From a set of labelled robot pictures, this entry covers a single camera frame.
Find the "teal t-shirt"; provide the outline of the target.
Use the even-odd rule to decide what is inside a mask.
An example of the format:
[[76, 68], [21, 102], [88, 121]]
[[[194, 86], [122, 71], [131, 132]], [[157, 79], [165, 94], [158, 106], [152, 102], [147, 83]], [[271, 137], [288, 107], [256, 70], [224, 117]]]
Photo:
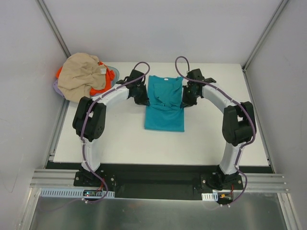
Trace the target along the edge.
[[184, 132], [184, 109], [181, 77], [161, 78], [149, 76], [150, 105], [145, 110], [144, 128], [147, 130]]

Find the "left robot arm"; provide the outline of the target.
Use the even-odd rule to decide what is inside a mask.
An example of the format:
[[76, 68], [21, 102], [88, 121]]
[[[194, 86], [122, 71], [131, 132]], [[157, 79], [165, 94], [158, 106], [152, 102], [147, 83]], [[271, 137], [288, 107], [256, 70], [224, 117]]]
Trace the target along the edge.
[[129, 76], [117, 81], [105, 93], [80, 99], [72, 127], [81, 141], [82, 167], [88, 171], [84, 179], [90, 186], [97, 186], [101, 182], [102, 176], [97, 172], [100, 153], [95, 145], [104, 132], [107, 109], [129, 98], [133, 98], [137, 105], [149, 106], [145, 77], [144, 73], [133, 69]]

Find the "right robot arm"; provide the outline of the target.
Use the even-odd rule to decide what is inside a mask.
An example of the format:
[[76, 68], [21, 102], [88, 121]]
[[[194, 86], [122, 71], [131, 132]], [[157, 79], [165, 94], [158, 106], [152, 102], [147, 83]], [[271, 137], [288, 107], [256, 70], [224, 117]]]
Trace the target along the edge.
[[251, 102], [239, 103], [225, 93], [212, 78], [204, 78], [200, 69], [187, 72], [181, 107], [197, 104], [205, 98], [223, 113], [222, 135], [226, 141], [224, 154], [215, 174], [206, 179], [208, 187], [227, 189], [239, 179], [239, 161], [246, 145], [255, 140], [256, 122]]

